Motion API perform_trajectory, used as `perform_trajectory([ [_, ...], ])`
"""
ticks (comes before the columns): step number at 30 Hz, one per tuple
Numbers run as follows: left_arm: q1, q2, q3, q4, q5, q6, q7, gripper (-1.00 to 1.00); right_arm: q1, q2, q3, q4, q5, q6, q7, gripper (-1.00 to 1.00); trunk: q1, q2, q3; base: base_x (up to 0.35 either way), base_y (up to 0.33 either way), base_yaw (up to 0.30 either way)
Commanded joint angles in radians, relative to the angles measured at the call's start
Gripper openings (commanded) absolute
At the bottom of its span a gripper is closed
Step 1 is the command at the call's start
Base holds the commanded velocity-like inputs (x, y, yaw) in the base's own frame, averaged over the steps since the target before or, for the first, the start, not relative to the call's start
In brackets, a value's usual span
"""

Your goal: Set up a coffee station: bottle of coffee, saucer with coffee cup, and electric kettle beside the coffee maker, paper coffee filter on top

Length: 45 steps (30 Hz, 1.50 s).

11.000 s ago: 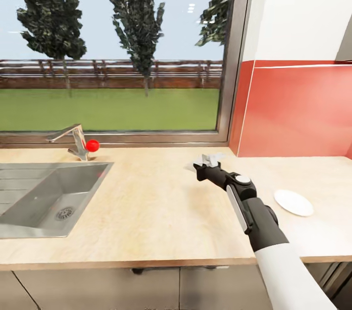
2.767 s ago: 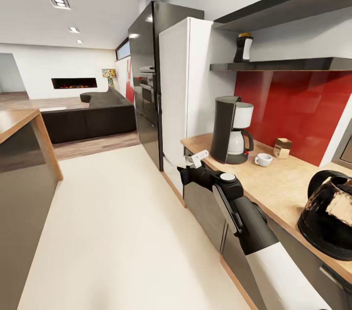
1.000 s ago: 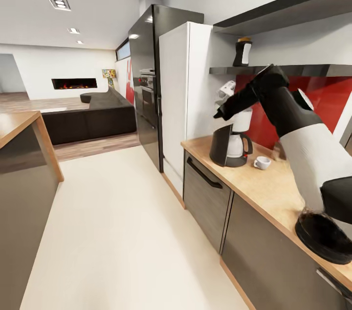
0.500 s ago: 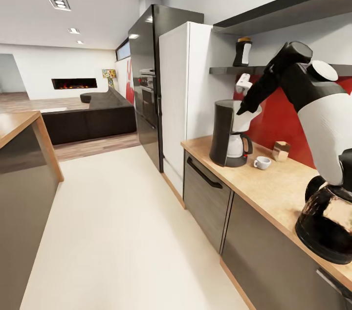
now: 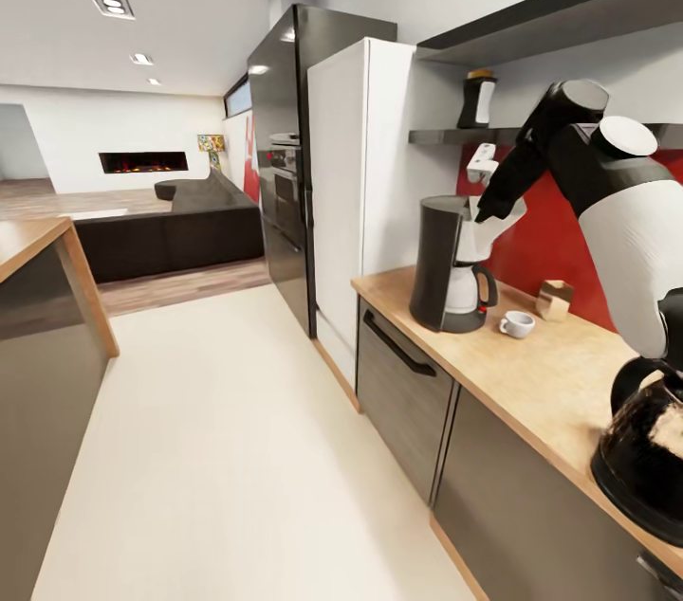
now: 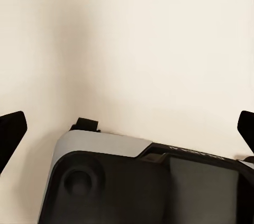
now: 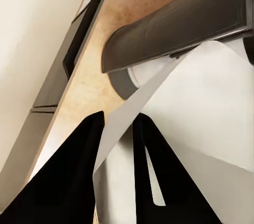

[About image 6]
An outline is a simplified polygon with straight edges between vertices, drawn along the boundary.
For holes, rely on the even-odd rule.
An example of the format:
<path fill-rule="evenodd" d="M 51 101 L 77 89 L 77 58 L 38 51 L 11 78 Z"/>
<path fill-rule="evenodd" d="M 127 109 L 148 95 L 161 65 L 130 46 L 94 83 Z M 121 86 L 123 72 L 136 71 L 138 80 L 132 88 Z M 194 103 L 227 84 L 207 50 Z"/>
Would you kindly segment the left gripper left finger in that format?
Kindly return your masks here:
<path fill-rule="evenodd" d="M 23 111 L 0 117 L 0 174 L 27 130 Z"/>

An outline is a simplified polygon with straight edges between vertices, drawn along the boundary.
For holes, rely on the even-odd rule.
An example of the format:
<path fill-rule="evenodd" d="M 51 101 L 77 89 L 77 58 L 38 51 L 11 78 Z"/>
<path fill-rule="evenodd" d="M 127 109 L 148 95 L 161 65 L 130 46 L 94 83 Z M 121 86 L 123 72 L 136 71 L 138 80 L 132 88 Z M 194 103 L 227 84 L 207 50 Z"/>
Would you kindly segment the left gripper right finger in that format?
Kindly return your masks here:
<path fill-rule="evenodd" d="M 237 129 L 254 153 L 254 113 L 242 111 L 239 116 Z"/>

